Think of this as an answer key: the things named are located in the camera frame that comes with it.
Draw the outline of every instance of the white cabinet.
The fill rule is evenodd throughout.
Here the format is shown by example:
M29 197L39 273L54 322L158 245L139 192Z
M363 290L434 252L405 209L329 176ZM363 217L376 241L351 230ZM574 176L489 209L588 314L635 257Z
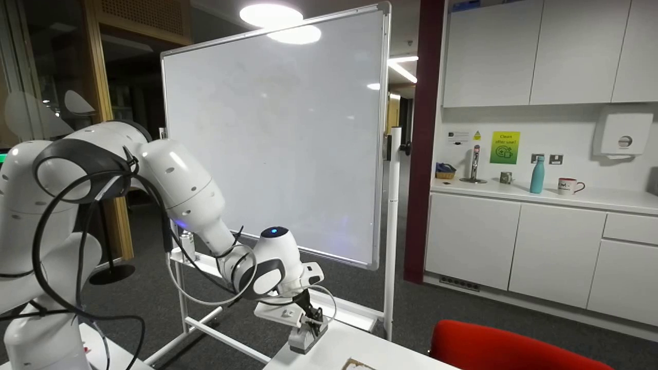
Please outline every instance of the white cabinet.
M658 2L634 0L612 100L658 100Z
M588 309L658 324L658 247L603 241Z
M628 0L544 0L531 104L608 102L626 13Z
M524 204L510 290L583 309L603 225L603 212Z
M451 14L443 107L528 104L540 4Z
M432 192L426 271L505 290L521 204Z

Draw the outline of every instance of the countertop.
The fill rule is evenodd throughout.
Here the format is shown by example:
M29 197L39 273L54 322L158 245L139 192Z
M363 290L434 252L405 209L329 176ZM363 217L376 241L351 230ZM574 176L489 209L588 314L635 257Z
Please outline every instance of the countertop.
M472 197L516 200L528 204L553 204L570 207L589 207L626 213L658 215L658 197L644 190L618 190L618 189L583 189L574 195L560 195L556 189L544 189L535 195L528 185L503 185L497 181L465 182L465 181L434 181L434 192L460 192Z

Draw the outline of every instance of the wall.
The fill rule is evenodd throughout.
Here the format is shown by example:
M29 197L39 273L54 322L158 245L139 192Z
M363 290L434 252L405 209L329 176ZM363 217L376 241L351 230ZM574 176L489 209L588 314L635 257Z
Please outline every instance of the wall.
M435 130L434 158L458 166L465 174L465 158L472 141L451 146L448 131L481 134L481 178L497 178L499 170L511 170L514 182L528 185L533 174L531 153L564 153L564 164L547 164L544 186L555 189L556 176L577 176L596 189L644 190L649 169L658 166L658 118L651 125L645 151L634 161L600 162L591 158L599 109L583 107L524 107L524 109L445 109L443 124ZM521 131L517 164L489 164L491 134Z

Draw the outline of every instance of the upper cabinet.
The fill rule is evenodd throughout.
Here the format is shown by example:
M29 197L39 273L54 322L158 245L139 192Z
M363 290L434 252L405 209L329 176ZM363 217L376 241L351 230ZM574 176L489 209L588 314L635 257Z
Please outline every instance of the upper cabinet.
M544 0L531 104L608 102L628 0Z
M528 104L543 0L451 14L445 107Z
M658 100L658 2L634 0L612 100Z

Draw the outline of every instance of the poster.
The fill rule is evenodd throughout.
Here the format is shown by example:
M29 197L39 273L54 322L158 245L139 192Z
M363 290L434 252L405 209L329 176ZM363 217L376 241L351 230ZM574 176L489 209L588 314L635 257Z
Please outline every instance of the poster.
M521 131L494 131L491 135L491 161L496 164L516 164L517 161Z

